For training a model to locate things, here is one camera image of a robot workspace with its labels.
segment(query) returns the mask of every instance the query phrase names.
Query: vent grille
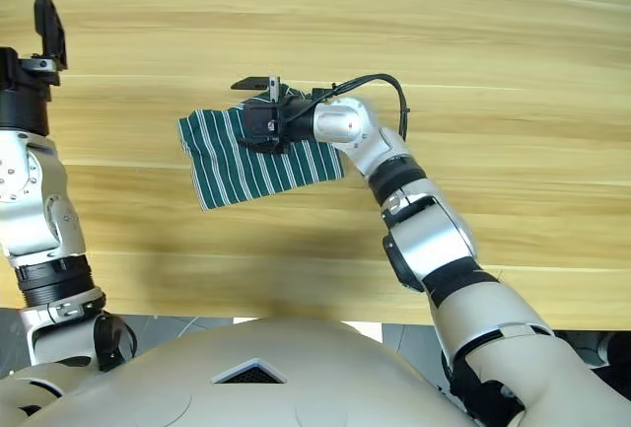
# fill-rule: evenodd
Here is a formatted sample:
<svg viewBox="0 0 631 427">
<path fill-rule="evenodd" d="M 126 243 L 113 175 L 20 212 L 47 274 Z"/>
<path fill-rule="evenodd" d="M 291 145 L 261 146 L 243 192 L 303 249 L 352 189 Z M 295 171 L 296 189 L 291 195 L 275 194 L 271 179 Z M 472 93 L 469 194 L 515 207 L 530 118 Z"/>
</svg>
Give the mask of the vent grille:
<svg viewBox="0 0 631 427">
<path fill-rule="evenodd" d="M 234 375 L 227 380 L 223 381 L 222 385 L 235 385 L 238 383 L 243 384 L 262 384 L 262 385 L 281 385 L 282 383 L 274 378 L 272 375 L 264 371 L 261 367 L 255 366 L 248 370 Z"/>
<path fill-rule="evenodd" d="M 216 385 L 284 385 L 287 380 L 264 361 L 254 358 L 213 378 Z"/>
</svg>

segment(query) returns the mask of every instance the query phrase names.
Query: wooden tabletop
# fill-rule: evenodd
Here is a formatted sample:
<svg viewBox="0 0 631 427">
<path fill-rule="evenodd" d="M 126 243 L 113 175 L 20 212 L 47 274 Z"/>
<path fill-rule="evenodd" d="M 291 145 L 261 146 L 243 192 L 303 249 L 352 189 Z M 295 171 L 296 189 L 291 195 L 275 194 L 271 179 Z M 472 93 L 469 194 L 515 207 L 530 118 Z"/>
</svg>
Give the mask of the wooden tabletop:
<svg viewBox="0 0 631 427">
<path fill-rule="evenodd" d="M 70 68 L 51 137 L 111 311 L 430 322 L 349 166 L 202 213 L 175 127 L 245 98 L 246 75 L 387 72 L 482 265 L 556 328 L 631 329 L 631 0 L 54 1 Z M 0 42 L 40 51 L 33 0 L 0 0 Z M 396 126 L 391 88 L 358 95 Z M 20 307 L 0 269 L 0 306 Z"/>
</svg>

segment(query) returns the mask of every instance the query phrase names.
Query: gray floor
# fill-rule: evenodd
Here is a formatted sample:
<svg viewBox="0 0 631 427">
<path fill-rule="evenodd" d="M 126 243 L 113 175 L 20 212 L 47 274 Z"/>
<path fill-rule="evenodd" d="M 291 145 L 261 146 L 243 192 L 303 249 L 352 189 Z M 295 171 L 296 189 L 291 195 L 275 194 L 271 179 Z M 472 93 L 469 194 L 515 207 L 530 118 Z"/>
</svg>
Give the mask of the gray floor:
<svg viewBox="0 0 631 427">
<path fill-rule="evenodd" d="M 186 333 L 232 323 L 232 319 L 125 316 L 138 337 L 138 355 Z M 430 383 L 447 387 L 441 348 L 431 326 L 384 325 L 384 344 L 395 349 Z M 29 365 L 24 330 L 14 310 L 0 309 L 0 379 Z"/>
</svg>

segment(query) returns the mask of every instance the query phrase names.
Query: green striped cloth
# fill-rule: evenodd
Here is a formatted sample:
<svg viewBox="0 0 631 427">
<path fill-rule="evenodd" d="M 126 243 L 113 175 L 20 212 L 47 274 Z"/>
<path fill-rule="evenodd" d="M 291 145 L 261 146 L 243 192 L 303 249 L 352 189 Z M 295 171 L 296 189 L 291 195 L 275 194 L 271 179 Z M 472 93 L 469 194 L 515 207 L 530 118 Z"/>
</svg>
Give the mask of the green striped cloth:
<svg viewBox="0 0 631 427">
<path fill-rule="evenodd" d="M 287 86 L 283 90 L 305 96 Z M 251 100 L 269 103 L 269 92 Z M 255 153 L 237 144 L 244 137 L 244 104 L 225 111 L 197 109 L 178 125 L 203 210 L 344 176 L 339 155 L 329 144 L 292 143 L 283 155 Z"/>
</svg>

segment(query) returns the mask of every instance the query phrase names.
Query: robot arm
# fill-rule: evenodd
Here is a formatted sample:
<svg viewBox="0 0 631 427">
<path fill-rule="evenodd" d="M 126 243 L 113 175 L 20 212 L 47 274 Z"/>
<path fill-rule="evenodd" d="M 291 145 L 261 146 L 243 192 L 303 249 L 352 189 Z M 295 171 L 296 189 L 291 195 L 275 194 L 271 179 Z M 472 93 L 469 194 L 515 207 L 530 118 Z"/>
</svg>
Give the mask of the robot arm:
<svg viewBox="0 0 631 427">
<path fill-rule="evenodd" d="M 42 54 L 20 59 L 14 49 L 0 47 L 0 244 L 27 305 L 20 316 L 33 365 L 0 385 L 3 422 L 30 415 L 33 399 L 43 407 L 134 350 L 125 349 L 122 319 L 104 311 L 105 294 L 92 279 L 65 169 L 46 138 L 50 86 L 59 85 L 67 67 L 51 0 L 35 0 L 35 28 Z"/>
<path fill-rule="evenodd" d="M 318 104 L 313 123 L 381 205 L 384 250 L 399 281 L 427 294 L 452 393 L 471 415 L 489 426 L 628 425 L 631 404 L 480 268 L 467 225 L 398 134 L 353 98 Z"/>
</svg>

